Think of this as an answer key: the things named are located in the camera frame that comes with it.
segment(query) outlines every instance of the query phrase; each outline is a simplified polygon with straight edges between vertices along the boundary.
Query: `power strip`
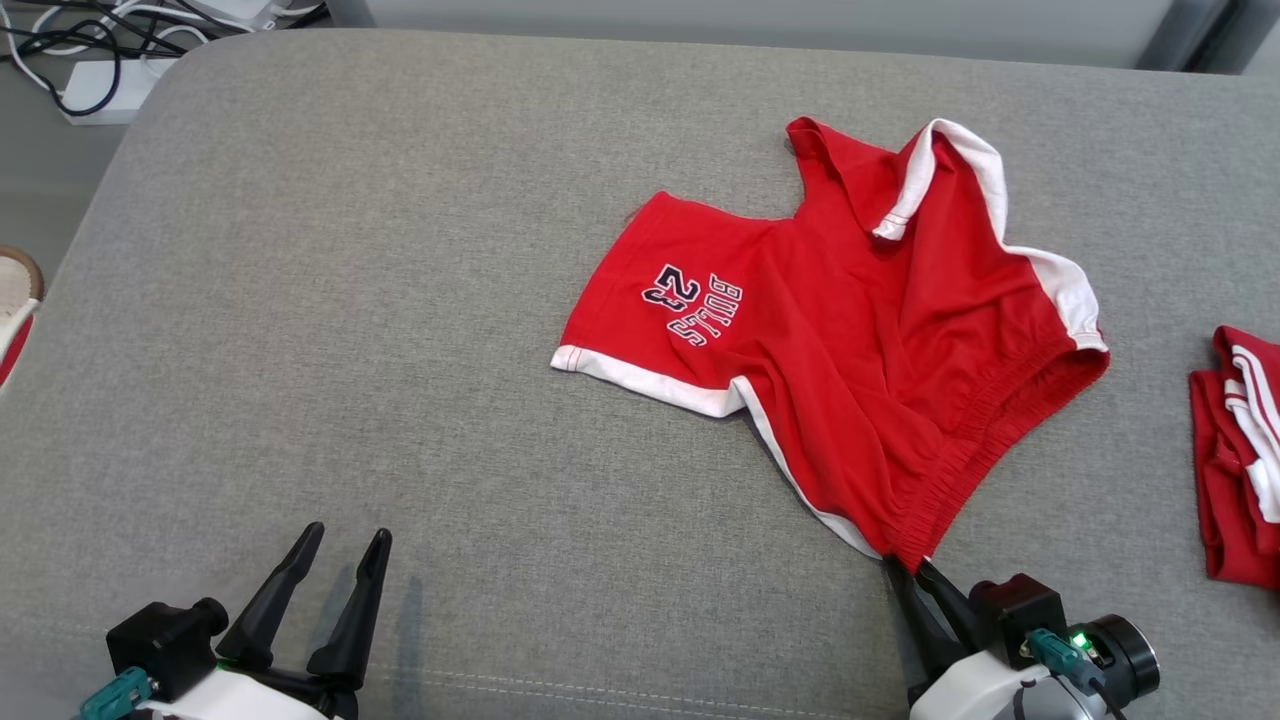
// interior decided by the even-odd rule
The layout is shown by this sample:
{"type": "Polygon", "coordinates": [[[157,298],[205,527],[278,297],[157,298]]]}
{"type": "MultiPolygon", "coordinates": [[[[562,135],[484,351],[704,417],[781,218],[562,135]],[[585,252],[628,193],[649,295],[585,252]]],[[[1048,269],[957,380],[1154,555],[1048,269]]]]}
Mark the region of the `power strip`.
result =
{"type": "MultiPolygon", "coordinates": [[[[120,86],[116,88],[111,101],[105,108],[92,115],[76,117],[67,115],[67,120],[73,126],[127,126],[133,122],[142,101],[151,94],[156,76],[177,63],[177,58],[157,58],[146,60],[150,70],[142,67],[143,60],[120,61],[120,86]]],[[[72,79],[67,82],[63,91],[63,104],[73,110],[87,109],[97,105],[106,92],[111,90],[111,76],[115,73],[115,63],[111,60],[82,60],[72,68],[72,79]]]]}

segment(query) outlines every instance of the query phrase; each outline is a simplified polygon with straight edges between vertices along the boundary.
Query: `folded red shorts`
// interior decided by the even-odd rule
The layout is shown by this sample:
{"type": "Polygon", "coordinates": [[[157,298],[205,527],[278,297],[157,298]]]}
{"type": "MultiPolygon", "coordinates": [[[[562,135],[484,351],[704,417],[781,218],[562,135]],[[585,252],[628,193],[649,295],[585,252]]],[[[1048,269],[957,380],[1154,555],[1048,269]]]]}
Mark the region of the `folded red shorts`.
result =
{"type": "Polygon", "coordinates": [[[1257,461],[1226,409],[1224,378],[1190,374],[1196,493],[1208,577],[1280,589],[1280,527],[1266,523],[1245,469],[1257,461]]]}
{"type": "Polygon", "coordinates": [[[1000,154],[933,120],[900,152],[787,126],[805,197],[767,220],[659,192],[552,366],[748,409],[805,505],[914,570],[988,469],[1107,366],[1084,272],[1005,243],[1000,154]]]}
{"type": "Polygon", "coordinates": [[[1247,474],[1262,515],[1280,523],[1280,411],[1271,382],[1280,382],[1280,346],[1229,325],[1213,333],[1222,361],[1226,406],[1257,455],[1247,474]]]}

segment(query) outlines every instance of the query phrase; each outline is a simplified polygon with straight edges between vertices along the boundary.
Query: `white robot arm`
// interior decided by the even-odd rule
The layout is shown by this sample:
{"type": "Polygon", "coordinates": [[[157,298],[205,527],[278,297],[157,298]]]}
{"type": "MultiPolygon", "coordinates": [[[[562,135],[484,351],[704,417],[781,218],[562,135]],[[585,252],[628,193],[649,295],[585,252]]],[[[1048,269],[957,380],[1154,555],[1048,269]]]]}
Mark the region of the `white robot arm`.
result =
{"type": "Polygon", "coordinates": [[[356,588],[306,674],[271,667],[271,642],[293,588],[311,570],[324,525],[311,523],[227,626],[212,598],[182,610],[152,602],[106,634],[115,680],[81,706],[82,720],[358,720],[392,534],[374,534],[356,588]],[[227,630],[218,643],[211,639],[227,630]]]}
{"type": "Polygon", "coordinates": [[[1160,685],[1133,624],[1107,615],[1068,628],[1059,593],[1033,578],[978,583],[965,597],[929,561],[914,575],[892,557],[886,569],[927,675],[908,689],[910,720],[1124,720],[1123,707],[1160,685]]]}

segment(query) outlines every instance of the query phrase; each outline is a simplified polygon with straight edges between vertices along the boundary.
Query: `gray cushion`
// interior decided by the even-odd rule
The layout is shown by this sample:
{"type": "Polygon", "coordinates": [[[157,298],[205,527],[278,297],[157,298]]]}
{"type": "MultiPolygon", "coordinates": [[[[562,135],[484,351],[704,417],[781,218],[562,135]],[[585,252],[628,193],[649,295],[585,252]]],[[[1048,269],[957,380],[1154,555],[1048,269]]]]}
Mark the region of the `gray cushion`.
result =
{"type": "Polygon", "coordinates": [[[878,566],[748,420],[548,360],[653,191],[800,197],[799,114],[1005,155],[1014,243],[1080,263],[1110,373],[1023,441],[937,562],[1119,612],[1164,688],[1132,717],[1280,702],[1274,594],[1204,578],[1187,373],[1280,338],[1280,88],[804,50],[413,32],[219,41],[116,155],[0,398],[0,674],[69,714],[151,600],[232,612],[314,519],[275,642],[301,667],[396,536],[369,717],[905,712],[878,566]]]}

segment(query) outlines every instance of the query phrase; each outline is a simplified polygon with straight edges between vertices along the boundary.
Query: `white trim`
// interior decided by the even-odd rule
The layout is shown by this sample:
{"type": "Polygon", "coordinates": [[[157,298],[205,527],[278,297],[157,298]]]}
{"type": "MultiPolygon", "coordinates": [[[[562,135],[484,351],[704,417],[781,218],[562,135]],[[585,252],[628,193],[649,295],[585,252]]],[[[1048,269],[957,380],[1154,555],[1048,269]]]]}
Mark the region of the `white trim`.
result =
{"type": "Polygon", "coordinates": [[[884,240],[901,240],[908,220],[920,209],[937,169],[937,158],[933,155],[934,132],[951,141],[960,156],[973,168],[978,187],[982,188],[982,196],[987,202],[987,217],[991,219],[996,242],[1010,255],[1021,255],[1030,261],[1044,295],[1057,307],[1062,325],[1075,340],[1076,347],[1106,352],[1107,345],[1098,332],[1098,300],[1084,270],[1061,255],[1005,243],[1005,225],[1009,217],[1005,164],[1000,159],[1000,152],[969,128],[942,118],[924,126],[906,161],[906,178],[902,181],[897,202],[873,234],[884,240]]]}
{"type": "Polygon", "coordinates": [[[594,350],[584,350],[576,345],[562,345],[556,350],[556,355],[552,356],[552,368],[570,373],[585,373],[646,397],[712,418],[724,418],[745,407],[742,397],[736,392],[692,386],[594,350]]]}
{"type": "Polygon", "coordinates": [[[737,393],[746,400],[746,407],[751,413],[751,419],[755,420],[755,429],[760,432],[760,437],[764,438],[764,445],[767,445],[769,447],[769,452],[773,454],[773,460],[778,464],[778,468],[782,469],[782,474],[787,477],[787,482],[791,483],[792,488],[795,488],[796,495],[800,496],[800,501],[804,502],[805,507],[817,515],[818,519],[822,520],[823,525],[831,528],[831,532],[836,533],[840,539],[854,546],[854,548],[863,555],[879,560],[879,553],[872,550],[870,543],[867,542],[863,533],[858,530],[858,525],[854,525],[847,518],[818,510],[812,502],[809,502],[809,498],[804,496],[804,491],[801,491],[800,486],[796,484],[795,475],[791,474],[791,468],[787,466],[787,459],[782,455],[782,447],[778,446],[777,438],[773,437],[773,428],[769,425],[769,416],[764,413],[764,406],[760,405],[760,398],[756,397],[755,388],[751,387],[751,382],[748,380],[745,375],[737,375],[730,380],[730,387],[736,389],[737,393]]]}
{"type": "Polygon", "coordinates": [[[800,496],[800,501],[804,502],[805,507],[822,520],[822,524],[831,528],[840,539],[864,555],[879,560],[879,553],[872,550],[870,543],[867,542],[858,530],[858,527],[847,518],[823,512],[815,509],[809,502],[809,498],[805,497],[804,491],[796,483],[795,475],[791,474],[791,468],[787,466],[787,459],[782,454],[782,447],[778,445],[777,437],[773,434],[769,416],[764,413],[764,406],[755,395],[755,388],[751,387],[751,382],[745,375],[737,375],[731,379],[727,389],[703,388],[575,345],[562,345],[557,348],[556,355],[552,356],[552,368],[570,373],[585,373],[593,378],[608,380],[646,397],[703,415],[710,415],[712,418],[724,418],[746,407],[751,414],[751,420],[755,423],[756,430],[759,430],[760,437],[764,439],[764,445],[768,446],[769,454],[773,455],[773,460],[782,469],[782,474],[786,475],[787,482],[795,488],[796,495],[800,496]]]}
{"type": "MultiPolygon", "coordinates": [[[[40,307],[40,301],[36,300],[35,297],[31,297],[22,307],[18,309],[17,313],[14,313],[9,318],[9,320],[4,325],[0,325],[0,361],[4,360],[5,354],[9,352],[9,346],[13,345],[14,338],[18,337],[18,332],[22,331],[22,325],[27,322],[27,318],[29,318],[31,314],[36,311],[36,307],[40,307]]],[[[4,382],[0,382],[0,388],[3,388],[8,383],[9,378],[5,378],[4,382]]]]}
{"type": "MultiPolygon", "coordinates": [[[[1267,382],[1262,361],[1249,348],[1233,345],[1231,364],[1239,368],[1240,375],[1244,377],[1244,392],[1240,395],[1248,398],[1249,414],[1257,421],[1258,432],[1262,433],[1266,445],[1270,446],[1272,456],[1280,459],[1280,437],[1276,437],[1275,433],[1275,428],[1280,428],[1280,411],[1276,411],[1275,396],[1271,395],[1271,383],[1267,382]]],[[[1262,451],[1256,445],[1254,450],[1258,451],[1258,455],[1262,455],[1262,451]]],[[[1277,462],[1277,468],[1280,468],[1280,462],[1277,462]]],[[[1280,479],[1280,471],[1276,473],[1276,478],[1280,479]]]]}
{"type": "Polygon", "coordinates": [[[1224,389],[1228,395],[1226,409],[1235,416],[1235,424],[1239,425],[1244,438],[1249,441],[1253,452],[1258,456],[1257,460],[1244,466],[1249,484],[1253,486],[1253,495],[1258,496],[1258,510],[1267,523],[1280,523],[1280,487],[1277,487],[1280,483],[1280,457],[1271,450],[1270,442],[1253,416],[1248,400],[1242,400],[1242,397],[1248,397],[1244,386],[1228,379],[1224,389]]]}

